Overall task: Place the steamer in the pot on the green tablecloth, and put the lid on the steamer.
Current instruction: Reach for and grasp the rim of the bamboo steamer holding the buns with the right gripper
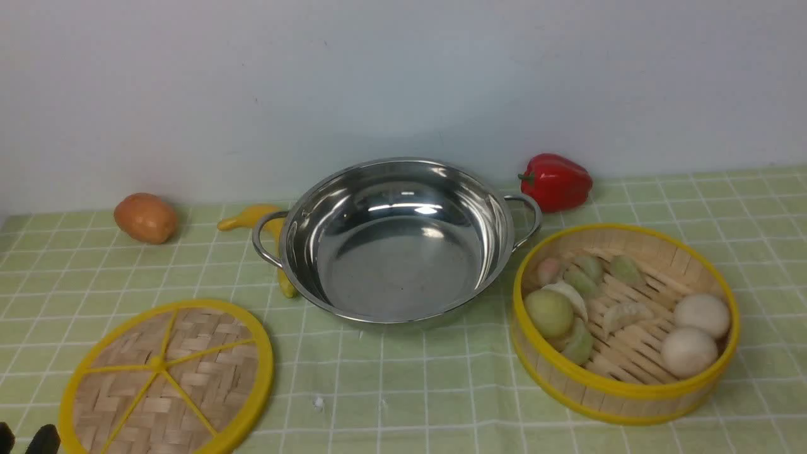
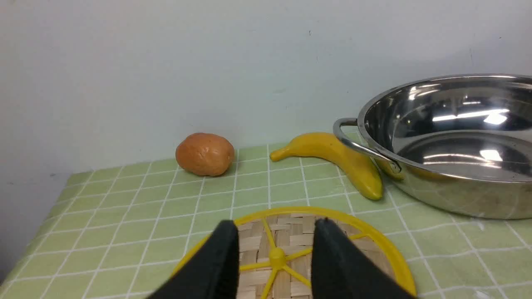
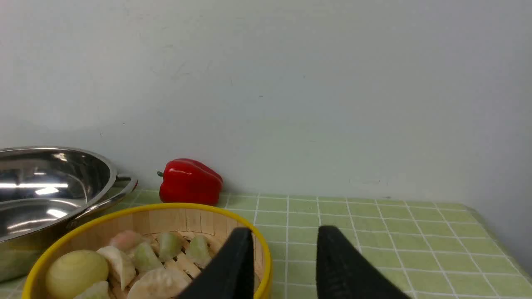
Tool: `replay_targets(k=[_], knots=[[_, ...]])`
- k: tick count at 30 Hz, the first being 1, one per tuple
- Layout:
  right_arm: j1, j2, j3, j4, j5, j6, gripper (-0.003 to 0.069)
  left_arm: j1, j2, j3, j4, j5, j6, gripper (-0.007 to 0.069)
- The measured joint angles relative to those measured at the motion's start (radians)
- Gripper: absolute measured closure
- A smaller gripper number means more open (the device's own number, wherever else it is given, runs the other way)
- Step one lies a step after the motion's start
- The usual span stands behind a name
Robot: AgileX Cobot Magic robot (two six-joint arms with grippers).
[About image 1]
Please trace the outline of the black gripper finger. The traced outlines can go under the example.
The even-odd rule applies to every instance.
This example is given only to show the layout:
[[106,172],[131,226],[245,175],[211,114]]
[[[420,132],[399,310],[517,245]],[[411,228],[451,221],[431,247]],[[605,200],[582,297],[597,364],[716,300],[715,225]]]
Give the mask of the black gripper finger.
[[16,443],[13,431],[5,422],[0,422],[0,454],[10,454]]
[[25,454],[57,454],[61,446],[57,426],[46,424],[38,429],[32,437]]

